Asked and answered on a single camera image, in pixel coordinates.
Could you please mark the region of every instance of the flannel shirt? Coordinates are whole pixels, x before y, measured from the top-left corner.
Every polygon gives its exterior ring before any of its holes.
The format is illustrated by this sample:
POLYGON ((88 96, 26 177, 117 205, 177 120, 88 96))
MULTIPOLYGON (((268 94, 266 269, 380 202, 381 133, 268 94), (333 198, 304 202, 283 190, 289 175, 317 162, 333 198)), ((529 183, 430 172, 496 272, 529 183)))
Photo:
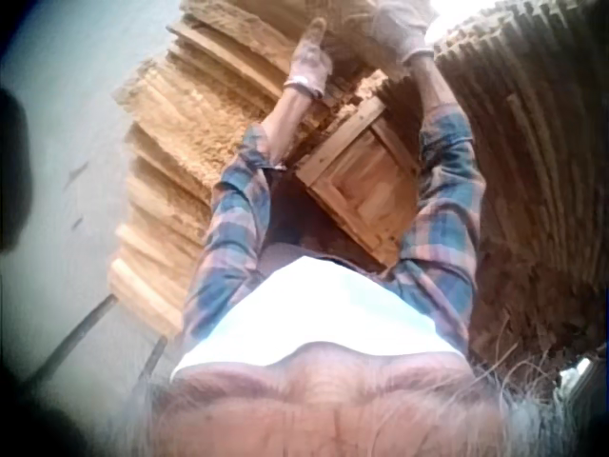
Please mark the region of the flannel shirt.
MULTIPOLYGON (((206 338, 265 280, 257 270, 270 218, 263 170, 274 167, 260 153, 264 141, 262 128, 250 127, 214 188, 213 216, 184 315, 188 346, 206 338)), ((440 336, 466 352, 485 182, 458 105, 427 113, 420 143, 418 213, 402 238, 398 264, 384 277, 369 277, 430 316, 440 336)))

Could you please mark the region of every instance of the hand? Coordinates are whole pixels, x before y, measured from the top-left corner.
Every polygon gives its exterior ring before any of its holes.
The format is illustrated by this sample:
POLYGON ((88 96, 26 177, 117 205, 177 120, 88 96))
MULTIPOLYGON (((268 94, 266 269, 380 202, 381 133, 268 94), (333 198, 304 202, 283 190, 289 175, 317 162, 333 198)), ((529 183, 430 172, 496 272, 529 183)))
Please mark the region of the hand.
POLYGON ((369 34, 393 51, 399 63, 407 63, 418 54, 433 57, 433 49, 425 44, 425 33, 435 17, 429 0, 379 0, 374 15, 352 15, 345 24, 369 34))
POLYGON ((320 47, 324 39, 326 22, 318 17, 308 26, 294 55, 285 86, 305 88, 313 98, 322 98, 325 81, 332 74, 332 61, 320 47))

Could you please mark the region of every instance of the eyebrow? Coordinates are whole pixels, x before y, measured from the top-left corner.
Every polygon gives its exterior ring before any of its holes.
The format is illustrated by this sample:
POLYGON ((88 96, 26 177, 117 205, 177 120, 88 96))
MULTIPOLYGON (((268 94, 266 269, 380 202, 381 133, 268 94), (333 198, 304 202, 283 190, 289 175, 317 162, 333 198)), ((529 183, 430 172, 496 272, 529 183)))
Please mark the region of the eyebrow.
POLYGON ((184 372, 173 380, 173 387, 177 390, 177 395, 184 394, 198 405, 211 406, 227 398, 279 399, 276 389, 242 373, 221 371, 201 378, 196 376, 196 369, 185 368, 184 372))

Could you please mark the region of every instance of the forehead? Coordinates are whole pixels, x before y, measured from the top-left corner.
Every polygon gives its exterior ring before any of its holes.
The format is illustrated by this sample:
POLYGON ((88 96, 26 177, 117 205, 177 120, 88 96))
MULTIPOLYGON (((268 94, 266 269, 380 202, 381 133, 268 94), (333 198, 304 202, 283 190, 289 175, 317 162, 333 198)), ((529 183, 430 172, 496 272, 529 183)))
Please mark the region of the forehead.
POLYGON ((439 400, 412 392, 359 405, 231 398, 171 418, 159 438, 206 455, 367 455, 374 447, 375 455, 407 456, 452 446, 436 431, 442 410, 439 400))

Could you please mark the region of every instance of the shirt sleeve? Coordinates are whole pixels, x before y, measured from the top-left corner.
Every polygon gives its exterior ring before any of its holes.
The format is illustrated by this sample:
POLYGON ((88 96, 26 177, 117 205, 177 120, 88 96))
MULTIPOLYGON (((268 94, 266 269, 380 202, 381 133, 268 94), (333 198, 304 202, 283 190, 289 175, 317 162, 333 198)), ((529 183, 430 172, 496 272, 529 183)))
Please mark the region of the shirt sleeve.
POLYGON ((418 213, 393 270, 404 301, 431 315, 438 332, 463 349, 476 289, 484 179, 471 128, 457 104, 422 124, 418 213))
POLYGON ((187 347, 204 339, 222 317, 263 282, 258 256, 270 217, 270 192, 260 153, 266 136, 250 127, 214 187, 212 217, 184 313, 187 347))

